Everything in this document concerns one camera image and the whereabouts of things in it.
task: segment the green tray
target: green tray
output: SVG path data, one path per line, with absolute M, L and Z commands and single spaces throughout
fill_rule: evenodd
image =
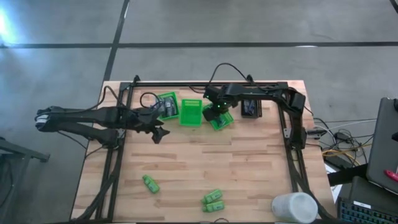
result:
M 201 100 L 181 101 L 180 124 L 182 126 L 201 126 Z
M 211 107 L 212 105 L 213 105 L 212 103 L 206 105 L 205 107 L 203 107 L 203 110 L 206 109 L 206 108 Z M 227 112 L 227 113 L 225 113 L 225 114 L 221 114 L 221 115 L 220 115 L 220 119 L 222 119 L 223 121 L 225 121 L 224 124 L 221 125 L 221 126 L 219 126 L 218 123 L 217 123 L 217 121 L 215 121 L 215 120 L 210 121 L 210 124 L 212 125 L 212 127 L 213 127 L 214 130 L 216 130 L 216 131 L 223 129 L 223 128 L 227 127 L 229 124 L 231 124 L 231 123 L 234 122 L 234 118 L 231 116 L 231 114 L 230 114 L 229 112 Z
M 172 118 L 178 118 L 178 116 L 180 116 L 180 108 L 178 107 L 178 100 L 177 100 L 177 96 L 175 95 L 175 92 L 163 93 L 163 94 L 158 95 L 158 97 L 160 97 L 160 98 L 166 98 L 166 97 L 169 97 L 169 96 L 171 96 L 171 97 L 174 99 L 174 105 L 176 106 L 177 115 L 168 116 L 168 117 L 165 117 L 165 116 L 163 116 L 163 115 L 160 115 L 160 116 L 159 116 L 159 119 L 161 119 L 161 120 L 167 120 L 167 119 L 172 119 Z

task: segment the wooden table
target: wooden table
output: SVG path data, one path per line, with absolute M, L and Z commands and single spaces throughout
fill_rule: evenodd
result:
M 302 80 L 288 81 L 289 86 L 307 95 Z M 120 82 L 104 82 L 118 92 Z M 175 91 L 179 102 L 184 98 L 202 99 L 189 88 L 134 88 L 132 107 L 140 107 L 139 97 L 145 91 L 156 94 Z M 144 103 L 153 104 L 146 95 Z M 102 106 L 114 106 L 109 92 Z M 234 123 L 222 131 L 214 131 L 203 119 L 199 128 L 180 126 L 178 119 L 165 121 L 171 131 L 160 144 L 152 142 L 152 134 L 126 133 L 114 222 L 204 222 L 226 218 L 230 222 L 273 222 L 274 197 L 291 193 L 290 175 L 282 140 L 277 105 L 262 101 L 262 118 L 242 119 L 240 106 L 230 109 Z M 303 124 L 313 127 L 313 119 L 304 111 Z M 88 152 L 100 145 L 93 141 Z M 320 203 L 335 215 L 335 206 L 319 148 L 303 150 L 312 192 Z M 100 189 L 106 150 L 92 154 L 84 163 L 72 218 L 79 216 Z M 160 185 L 151 194 L 142 176 L 152 176 Z M 203 213 L 200 200 L 213 189 L 223 191 L 226 208 Z M 106 198 L 104 216 L 109 197 Z

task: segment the gray floor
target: gray floor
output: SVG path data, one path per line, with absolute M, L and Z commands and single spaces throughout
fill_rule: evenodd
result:
M 1 0 L 1 40 L 111 43 L 122 4 Z M 388 0 L 132 0 L 121 42 L 398 41 L 397 24 L 398 14 Z M 95 104 L 109 52 L 0 50 L 0 136 L 51 153 L 48 163 L 31 163 L 13 223 L 68 220 L 84 150 L 63 136 L 38 132 L 33 117 L 50 105 Z M 256 79 L 305 80 L 312 110 L 324 120 L 375 118 L 380 98 L 397 96 L 397 55 L 398 47 L 119 49 L 111 80 L 132 80 L 134 75 L 143 80 L 207 80 L 218 63 L 230 62 Z M 225 67 L 216 79 L 237 80 L 239 75 Z M 371 134 L 374 123 L 348 129 L 354 135 Z

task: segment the black box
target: black box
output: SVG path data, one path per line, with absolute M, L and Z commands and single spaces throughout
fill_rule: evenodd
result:
M 242 100 L 241 115 L 242 118 L 262 117 L 261 100 Z

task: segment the red object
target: red object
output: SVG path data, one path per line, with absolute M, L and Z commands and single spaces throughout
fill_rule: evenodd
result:
M 392 180 L 398 182 L 398 174 L 394 173 L 393 171 L 390 170 L 384 170 L 384 173 L 390 177 Z

